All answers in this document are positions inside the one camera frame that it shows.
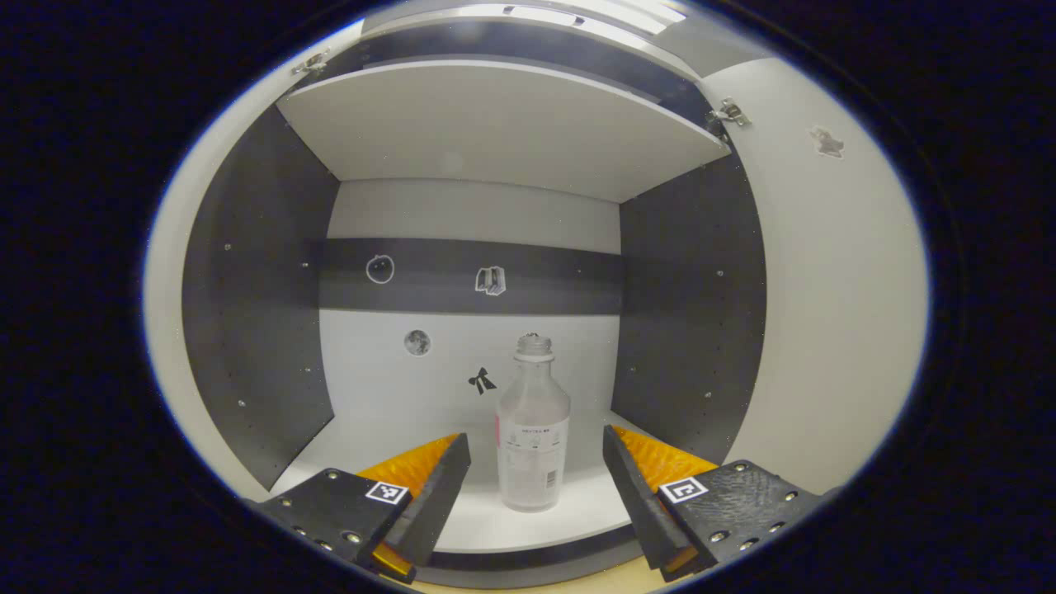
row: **black background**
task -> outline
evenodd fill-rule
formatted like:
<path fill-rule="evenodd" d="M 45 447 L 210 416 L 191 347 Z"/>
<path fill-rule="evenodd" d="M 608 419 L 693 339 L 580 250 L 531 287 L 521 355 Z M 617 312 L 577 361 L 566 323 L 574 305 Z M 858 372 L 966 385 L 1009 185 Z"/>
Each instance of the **black background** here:
<path fill-rule="evenodd" d="M 139 321 L 143 247 L 173 167 L 265 67 L 362 8 L 318 15 L 325 4 L 2 8 L 15 140 L 3 339 L 21 358 L 4 374 L 4 591 L 356 589 L 203 471 L 158 398 Z M 926 168 L 902 164 L 929 197 L 942 331 L 905 424 L 863 480 L 708 591 L 1051 591 L 1053 523 L 1037 488 L 1052 475 L 1052 218 L 1037 160 L 1051 150 L 1051 5 L 743 5 L 828 56 L 793 48 L 815 71 L 849 73 L 875 103 L 853 86 L 841 95 L 873 115 L 884 106 L 916 141 L 884 134 L 926 160 L 945 197 Z"/>

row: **metal hinge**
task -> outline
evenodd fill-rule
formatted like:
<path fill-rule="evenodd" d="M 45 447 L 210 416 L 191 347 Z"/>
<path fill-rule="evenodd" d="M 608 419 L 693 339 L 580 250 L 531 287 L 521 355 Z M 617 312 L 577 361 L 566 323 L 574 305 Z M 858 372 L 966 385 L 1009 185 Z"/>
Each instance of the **metal hinge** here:
<path fill-rule="evenodd" d="M 737 107 L 737 104 L 733 101 L 733 97 L 727 97 L 722 99 L 722 109 L 712 110 L 708 114 L 709 120 L 722 119 L 725 122 L 734 122 L 737 126 L 748 126 L 752 123 L 751 119 L 744 115 L 744 112 Z"/>
<path fill-rule="evenodd" d="M 326 68 L 326 62 L 323 61 L 323 57 L 329 53 L 329 48 L 326 48 L 322 52 L 312 56 L 305 60 L 301 66 L 294 69 L 294 74 L 300 74 L 302 72 L 322 72 Z"/>

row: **plastic bottle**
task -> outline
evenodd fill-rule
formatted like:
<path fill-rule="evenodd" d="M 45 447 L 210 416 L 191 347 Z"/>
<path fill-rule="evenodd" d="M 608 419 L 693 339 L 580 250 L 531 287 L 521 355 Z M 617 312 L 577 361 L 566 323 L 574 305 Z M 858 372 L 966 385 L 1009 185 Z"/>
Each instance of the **plastic bottle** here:
<path fill-rule="evenodd" d="M 535 333 L 517 340 L 520 371 L 495 407 L 498 487 L 517 512 L 558 503 L 568 448 L 572 401 L 550 376 L 550 339 Z"/>

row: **bottle cap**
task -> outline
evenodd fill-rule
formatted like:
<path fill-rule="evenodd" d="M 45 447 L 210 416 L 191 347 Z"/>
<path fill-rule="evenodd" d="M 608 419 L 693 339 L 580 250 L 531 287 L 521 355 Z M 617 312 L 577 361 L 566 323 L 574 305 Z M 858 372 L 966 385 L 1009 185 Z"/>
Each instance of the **bottle cap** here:
<path fill-rule="evenodd" d="M 517 339 L 517 352 L 513 355 L 517 360 L 543 363 L 553 360 L 550 351 L 550 339 L 534 332 L 525 334 Z"/>

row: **bottle label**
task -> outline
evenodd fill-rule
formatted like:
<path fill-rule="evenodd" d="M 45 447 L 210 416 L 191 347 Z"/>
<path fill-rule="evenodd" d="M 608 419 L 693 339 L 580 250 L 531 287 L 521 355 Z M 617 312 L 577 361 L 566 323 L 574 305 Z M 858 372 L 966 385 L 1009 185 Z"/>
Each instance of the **bottle label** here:
<path fill-rule="evenodd" d="M 525 505 L 558 497 L 565 467 L 568 419 L 553 425 L 516 425 L 495 419 L 504 494 Z"/>

